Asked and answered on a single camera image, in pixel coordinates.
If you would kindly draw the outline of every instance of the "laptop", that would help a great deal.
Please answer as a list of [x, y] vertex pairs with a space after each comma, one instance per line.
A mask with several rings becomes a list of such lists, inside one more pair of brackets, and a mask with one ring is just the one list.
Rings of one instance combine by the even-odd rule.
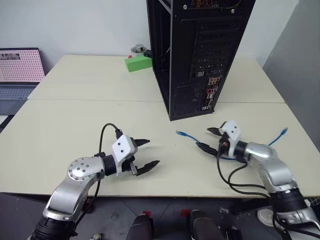
[[0, 48], [0, 115], [15, 115], [44, 78], [38, 48]]

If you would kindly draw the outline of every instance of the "computer case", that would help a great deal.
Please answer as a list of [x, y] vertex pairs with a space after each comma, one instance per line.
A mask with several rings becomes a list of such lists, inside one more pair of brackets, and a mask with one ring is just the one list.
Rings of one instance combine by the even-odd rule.
[[254, 4], [147, 0], [153, 71], [171, 121], [214, 111]]

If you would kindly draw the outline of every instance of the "black cable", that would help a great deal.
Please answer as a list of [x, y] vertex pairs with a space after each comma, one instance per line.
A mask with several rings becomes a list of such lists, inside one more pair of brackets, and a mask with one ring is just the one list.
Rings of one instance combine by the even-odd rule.
[[101, 135], [100, 135], [99, 153], [101, 153], [102, 138], [104, 137], [104, 132], [105, 132], [105, 129], [106, 129], [107, 126], [112, 126], [112, 127], [114, 127], [115, 130], [119, 129], [119, 128], [117, 128], [116, 125], [114, 125], [113, 123], [110, 123], [110, 122], [103, 126], [103, 128], [101, 130]]
[[[104, 136], [104, 132], [107, 126], [112, 126], [114, 127], [115, 130], [119, 130], [119, 128], [117, 128], [116, 125], [114, 125], [113, 123], [107, 123], [106, 125], [103, 126], [102, 130], [101, 130], [101, 135], [100, 135], [100, 143], [99, 143], [99, 153], [101, 153], [101, 148], [102, 148], [102, 140], [103, 140], [103, 136]], [[96, 189], [95, 189], [95, 193], [94, 196], [92, 198], [92, 200], [90, 201], [89, 205], [85, 208], [85, 210], [83, 211], [83, 213], [81, 214], [81, 216], [79, 217], [79, 219], [75, 222], [75, 228], [77, 228], [78, 224], [80, 223], [80, 221], [84, 218], [84, 216], [86, 215], [86, 213], [90, 210], [92, 204], [94, 203], [94, 201], [97, 198], [98, 192], [99, 192], [99, 188], [100, 188], [100, 180], [98, 180], [98, 183], [96, 185]]]
[[280, 236], [282, 237], [284, 235], [284, 232], [280, 228], [278, 228], [276, 225], [276, 212], [275, 211], [273, 211], [272, 225], [273, 225], [274, 229], [277, 231], [277, 233], [280, 234]]
[[218, 168], [218, 172], [219, 172], [219, 175], [220, 175], [220, 177], [221, 177], [221, 179], [226, 183], [226, 184], [228, 184], [229, 185], [229, 187], [232, 189], [232, 190], [234, 190], [235, 192], [237, 192], [237, 193], [240, 193], [240, 194], [244, 194], [244, 195], [259, 195], [259, 196], [263, 196], [263, 197], [265, 197], [265, 198], [269, 198], [269, 196], [268, 195], [266, 195], [266, 194], [264, 194], [264, 193], [261, 193], [261, 192], [246, 192], [246, 191], [240, 191], [240, 190], [238, 190], [238, 189], [236, 189], [236, 188], [234, 188], [234, 186], [235, 187], [256, 187], [256, 188], [264, 188], [263, 186], [261, 186], [261, 185], [256, 185], [256, 184], [235, 184], [235, 183], [231, 183], [231, 182], [229, 182], [229, 181], [227, 181], [225, 178], [224, 178], [224, 176], [222, 175], [222, 172], [221, 172], [221, 169], [220, 169], [220, 157], [221, 157], [221, 146], [219, 146], [219, 148], [218, 148], [218, 152], [217, 152], [217, 155], [216, 155], [216, 166], [217, 166], [217, 168]]
[[[234, 190], [235, 192], [237, 193], [240, 193], [240, 194], [244, 194], [244, 195], [259, 195], [259, 196], [263, 196], [267, 199], [269, 199], [270, 197], [264, 193], [260, 193], [260, 192], [245, 192], [245, 191], [240, 191], [236, 188], [234, 188], [233, 186], [235, 187], [250, 187], [252, 185], [255, 185], [255, 184], [234, 184], [234, 183], [231, 183], [230, 180], [231, 180], [231, 177], [233, 176], [233, 174], [235, 174], [237, 171], [241, 170], [241, 169], [244, 169], [247, 167], [248, 163], [246, 162], [243, 166], [241, 167], [238, 167], [236, 168], [235, 170], [233, 170], [230, 174], [229, 174], [229, 177], [228, 177], [228, 180], [226, 180], [224, 178], [224, 176], [222, 175], [222, 172], [221, 172], [221, 169], [220, 169], [220, 157], [222, 155], [222, 146], [219, 145], [219, 148], [218, 148], [218, 151], [217, 151], [217, 154], [216, 154], [216, 165], [217, 165], [217, 168], [218, 168], [218, 172], [219, 172], [219, 175], [220, 177], [222, 178], [222, 180], [229, 185], [229, 187]], [[258, 188], [264, 188], [263, 186], [261, 185], [256, 185], [255, 187], [258, 187]], [[297, 233], [300, 233], [300, 234], [305, 234], [305, 235], [309, 235], [309, 236], [312, 236], [312, 237], [315, 237], [315, 238], [318, 238], [320, 239], [320, 235], [319, 234], [316, 234], [316, 233], [313, 233], [313, 232], [309, 232], [309, 231], [306, 231], [306, 230], [302, 230], [302, 229], [299, 229], [299, 228], [296, 228], [294, 226], [289, 226], [285, 223], [283, 223], [282, 221], [280, 221], [277, 217], [276, 217], [277, 213], [275, 210], [273, 210], [273, 217], [272, 217], [272, 224], [273, 224], [273, 227], [274, 229], [280, 234], [280, 236], [282, 237], [284, 235], [284, 233], [276, 226], [276, 223], [275, 221], [280, 225], [282, 226], [283, 228], [285, 228], [286, 230], [290, 230], [290, 231], [293, 231], [293, 232], [297, 232]]]
[[302, 230], [302, 229], [296, 228], [296, 227], [291, 226], [291, 225], [287, 225], [283, 221], [280, 221], [277, 217], [275, 217], [275, 221], [280, 226], [282, 226], [283, 228], [285, 228], [287, 230], [290, 230], [290, 231], [293, 231], [293, 232], [296, 232], [296, 233], [300, 233], [300, 234], [309, 235], [309, 236], [315, 237], [317, 239], [320, 239], [320, 235], [319, 234], [316, 234], [316, 233], [313, 233], [313, 232], [310, 232], [310, 231], [306, 231], [306, 230]]
[[234, 184], [234, 183], [231, 183], [231, 177], [238, 171], [240, 171], [241, 169], [244, 169], [248, 166], [248, 163], [245, 162], [243, 166], [241, 167], [238, 167], [236, 168], [235, 170], [233, 170], [230, 174], [229, 174], [229, 177], [228, 177], [228, 182], [233, 185], [233, 186], [236, 186], [236, 187], [256, 187], [256, 188], [260, 188], [260, 189], [266, 189], [266, 187], [264, 186], [261, 186], [261, 185], [256, 185], [256, 184]]
[[81, 216], [79, 217], [79, 219], [75, 222], [75, 228], [77, 228], [78, 224], [80, 223], [80, 221], [84, 218], [84, 216], [86, 215], [86, 213], [90, 210], [92, 204], [94, 203], [94, 201], [97, 198], [98, 192], [99, 192], [99, 188], [100, 188], [100, 180], [97, 183], [96, 189], [95, 189], [95, 193], [94, 196], [92, 198], [92, 200], [90, 201], [89, 205], [85, 208], [85, 210], [83, 211], [83, 213], [81, 214]]

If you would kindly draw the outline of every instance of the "tabletop surface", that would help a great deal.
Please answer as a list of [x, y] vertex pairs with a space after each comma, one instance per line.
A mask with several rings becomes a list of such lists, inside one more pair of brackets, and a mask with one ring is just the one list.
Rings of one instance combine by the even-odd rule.
[[[217, 147], [218, 138], [206, 129], [226, 120], [237, 122], [246, 142], [267, 144], [288, 127], [273, 147], [302, 194], [320, 195], [320, 154], [285, 103], [219, 102], [213, 114], [169, 121], [162, 102], [95, 100], [28, 100], [0, 134], [0, 192], [51, 194], [72, 161], [98, 152], [101, 128], [110, 122], [126, 135], [151, 140], [135, 155], [138, 167], [160, 163], [141, 176], [126, 172], [106, 177], [100, 196], [244, 197], [223, 183], [214, 157], [175, 133], [184, 131]], [[107, 128], [102, 150], [110, 153], [114, 141], [114, 130]], [[221, 160], [225, 176], [240, 165]], [[261, 184], [251, 167], [237, 173], [233, 182]]]
[[[65, 55], [28, 99], [162, 102], [152, 68], [128, 72], [123, 56]], [[235, 59], [219, 102], [283, 103], [255, 59]]]

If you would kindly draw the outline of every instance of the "laptop keyboard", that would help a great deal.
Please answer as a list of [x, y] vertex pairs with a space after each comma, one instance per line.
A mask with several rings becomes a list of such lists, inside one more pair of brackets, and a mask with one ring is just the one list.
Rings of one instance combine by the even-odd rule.
[[27, 100], [33, 88], [29, 87], [0, 87], [0, 100]]

